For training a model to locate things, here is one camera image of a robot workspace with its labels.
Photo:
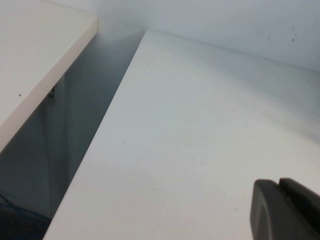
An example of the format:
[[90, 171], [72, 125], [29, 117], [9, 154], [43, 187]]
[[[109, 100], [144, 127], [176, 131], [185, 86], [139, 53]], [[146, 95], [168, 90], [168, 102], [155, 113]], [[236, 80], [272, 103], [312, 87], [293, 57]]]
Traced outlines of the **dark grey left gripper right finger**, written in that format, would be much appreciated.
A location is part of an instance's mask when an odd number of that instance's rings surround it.
[[281, 178], [279, 187], [310, 236], [320, 239], [320, 195], [291, 178]]

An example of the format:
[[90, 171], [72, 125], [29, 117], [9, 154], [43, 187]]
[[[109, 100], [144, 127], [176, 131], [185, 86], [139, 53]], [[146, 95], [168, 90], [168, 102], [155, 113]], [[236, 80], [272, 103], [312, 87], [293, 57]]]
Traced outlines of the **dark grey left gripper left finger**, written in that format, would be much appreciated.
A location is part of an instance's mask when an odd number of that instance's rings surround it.
[[297, 218], [279, 186], [259, 179], [254, 182], [250, 225], [254, 240], [306, 240], [308, 229]]

